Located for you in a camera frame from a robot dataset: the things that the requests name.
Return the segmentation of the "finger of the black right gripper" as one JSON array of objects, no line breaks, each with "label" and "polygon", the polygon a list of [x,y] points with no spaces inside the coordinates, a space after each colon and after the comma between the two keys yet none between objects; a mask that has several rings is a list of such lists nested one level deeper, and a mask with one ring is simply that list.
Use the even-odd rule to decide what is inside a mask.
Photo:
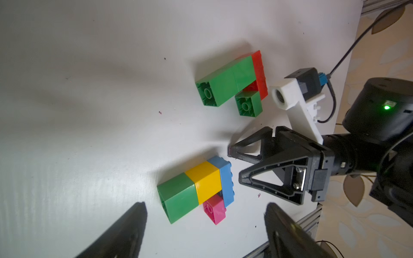
[{"label": "finger of the black right gripper", "polygon": [[308,157],[283,160],[281,156],[274,156],[242,170],[238,180],[243,186],[302,205],[308,163]]},{"label": "finger of the black right gripper", "polygon": [[242,161],[263,161],[275,152],[273,129],[268,126],[228,147],[228,157]]}]

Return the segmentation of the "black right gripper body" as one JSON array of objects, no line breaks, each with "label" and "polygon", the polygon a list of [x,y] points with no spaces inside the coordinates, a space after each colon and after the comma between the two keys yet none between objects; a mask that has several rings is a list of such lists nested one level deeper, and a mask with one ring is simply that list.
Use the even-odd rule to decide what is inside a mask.
[{"label": "black right gripper body", "polygon": [[303,204],[305,193],[313,202],[324,201],[333,151],[285,126],[276,128],[274,140],[280,151],[273,157],[273,171],[282,182],[275,196],[296,205]]}]

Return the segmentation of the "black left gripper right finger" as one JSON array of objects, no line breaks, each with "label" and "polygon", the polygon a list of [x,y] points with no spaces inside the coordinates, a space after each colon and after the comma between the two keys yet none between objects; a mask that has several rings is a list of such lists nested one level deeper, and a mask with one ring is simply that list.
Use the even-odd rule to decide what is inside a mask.
[{"label": "black left gripper right finger", "polygon": [[275,203],[264,215],[272,258],[330,258],[302,228]]}]

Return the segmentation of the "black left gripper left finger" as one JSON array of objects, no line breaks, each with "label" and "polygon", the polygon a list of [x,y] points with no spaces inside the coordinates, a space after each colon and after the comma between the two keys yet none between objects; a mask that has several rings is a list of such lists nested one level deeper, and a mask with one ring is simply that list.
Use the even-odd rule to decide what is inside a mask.
[{"label": "black left gripper left finger", "polygon": [[146,205],[144,202],[136,202],[78,257],[137,258],[146,223]]}]

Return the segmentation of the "red lego brick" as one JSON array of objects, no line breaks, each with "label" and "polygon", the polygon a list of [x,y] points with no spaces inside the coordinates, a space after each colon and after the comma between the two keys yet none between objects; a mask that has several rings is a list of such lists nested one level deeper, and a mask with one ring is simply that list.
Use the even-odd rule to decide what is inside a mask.
[{"label": "red lego brick", "polygon": [[252,82],[250,85],[248,85],[245,89],[243,89],[243,91],[258,91],[260,93],[260,99],[263,100],[268,96],[268,89],[266,84],[264,65],[262,63],[261,52],[256,51],[254,53],[242,55],[239,58],[241,59],[244,57],[252,57],[256,80]]}]

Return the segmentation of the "blue lego brick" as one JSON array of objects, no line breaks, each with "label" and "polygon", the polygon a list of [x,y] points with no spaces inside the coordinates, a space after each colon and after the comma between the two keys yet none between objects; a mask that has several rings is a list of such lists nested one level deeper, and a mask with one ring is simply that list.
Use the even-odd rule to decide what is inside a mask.
[{"label": "blue lego brick", "polygon": [[214,156],[208,159],[208,162],[219,169],[220,180],[222,185],[222,198],[224,206],[228,207],[234,202],[234,184],[232,181],[233,174],[231,172],[231,163],[219,156]]}]

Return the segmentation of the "green lego brick front row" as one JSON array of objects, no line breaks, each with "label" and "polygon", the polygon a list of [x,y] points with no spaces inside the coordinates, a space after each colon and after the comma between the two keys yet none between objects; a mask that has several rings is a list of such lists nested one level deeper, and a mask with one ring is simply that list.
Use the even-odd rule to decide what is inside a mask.
[{"label": "green lego brick front row", "polygon": [[199,206],[195,184],[185,173],[158,185],[157,190],[171,224]]}]

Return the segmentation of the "yellow lego brick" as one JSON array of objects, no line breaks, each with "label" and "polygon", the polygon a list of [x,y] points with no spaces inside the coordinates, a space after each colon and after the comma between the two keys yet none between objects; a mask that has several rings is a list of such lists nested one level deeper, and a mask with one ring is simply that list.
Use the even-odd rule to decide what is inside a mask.
[{"label": "yellow lego brick", "polygon": [[219,169],[207,161],[187,170],[185,174],[195,184],[200,205],[222,190]]}]

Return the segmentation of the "pink lego brick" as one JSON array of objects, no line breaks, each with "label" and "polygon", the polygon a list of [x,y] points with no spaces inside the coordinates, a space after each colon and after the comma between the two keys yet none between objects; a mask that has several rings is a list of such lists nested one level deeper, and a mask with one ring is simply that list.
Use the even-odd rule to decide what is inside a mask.
[{"label": "pink lego brick", "polygon": [[224,205],[224,200],[218,193],[203,203],[203,209],[215,225],[218,225],[226,218],[227,210]]}]

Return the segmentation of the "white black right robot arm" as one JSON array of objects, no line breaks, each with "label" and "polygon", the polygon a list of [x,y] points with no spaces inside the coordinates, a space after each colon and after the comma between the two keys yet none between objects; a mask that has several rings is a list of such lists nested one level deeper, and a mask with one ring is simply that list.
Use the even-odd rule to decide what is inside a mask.
[{"label": "white black right robot arm", "polygon": [[333,176],[373,172],[370,195],[412,224],[412,82],[370,78],[343,120],[345,134],[320,134],[295,78],[272,95],[290,127],[264,127],[228,148],[229,157],[251,164],[240,184],[301,205],[306,193],[324,201]]}]

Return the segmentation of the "aluminium front rail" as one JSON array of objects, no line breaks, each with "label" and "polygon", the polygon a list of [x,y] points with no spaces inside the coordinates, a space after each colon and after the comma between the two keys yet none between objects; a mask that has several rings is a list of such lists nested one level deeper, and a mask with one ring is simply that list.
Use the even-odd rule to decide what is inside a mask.
[{"label": "aluminium front rail", "polygon": [[269,203],[264,215],[268,242],[246,255],[247,258],[329,258],[315,236],[322,206],[298,222],[293,221],[275,203]]}]

